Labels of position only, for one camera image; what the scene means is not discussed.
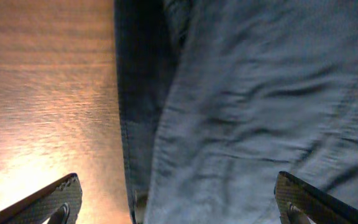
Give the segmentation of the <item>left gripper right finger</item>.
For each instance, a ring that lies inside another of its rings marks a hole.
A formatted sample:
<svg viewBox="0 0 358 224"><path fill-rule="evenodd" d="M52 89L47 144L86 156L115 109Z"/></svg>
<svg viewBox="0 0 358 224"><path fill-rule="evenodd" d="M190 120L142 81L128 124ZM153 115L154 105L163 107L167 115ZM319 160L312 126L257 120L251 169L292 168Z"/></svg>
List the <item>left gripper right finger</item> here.
<svg viewBox="0 0 358 224"><path fill-rule="evenodd" d="M294 175L280 171L274 188L282 224L358 224L358 210Z"/></svg>

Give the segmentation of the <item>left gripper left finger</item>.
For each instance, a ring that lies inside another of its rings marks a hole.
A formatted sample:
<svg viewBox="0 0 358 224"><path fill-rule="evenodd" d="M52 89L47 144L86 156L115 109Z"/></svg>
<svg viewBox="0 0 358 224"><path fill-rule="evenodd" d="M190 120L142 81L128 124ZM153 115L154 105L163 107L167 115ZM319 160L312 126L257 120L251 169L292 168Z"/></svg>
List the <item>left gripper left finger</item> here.
<svg viewBox="0 0 358 224"><path fill-rule="evenodd" d="M0 224L75 224L82 204L82 189L76 173L70 173L32 195L0 211Z"/></svg>

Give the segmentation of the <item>navy blue shorts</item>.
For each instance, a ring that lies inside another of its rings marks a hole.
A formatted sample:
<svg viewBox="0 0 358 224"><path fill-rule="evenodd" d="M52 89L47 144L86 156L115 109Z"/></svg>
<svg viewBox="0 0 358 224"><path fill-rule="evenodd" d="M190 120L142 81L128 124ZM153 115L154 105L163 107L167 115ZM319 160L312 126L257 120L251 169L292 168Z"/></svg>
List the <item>navy blue shorts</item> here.
<svg viewBox="0 0 358 224"><path fill-rule="evenodd" d="M287 171L358 209L358 1L114 3L133 223L278 223Z"/></svg>

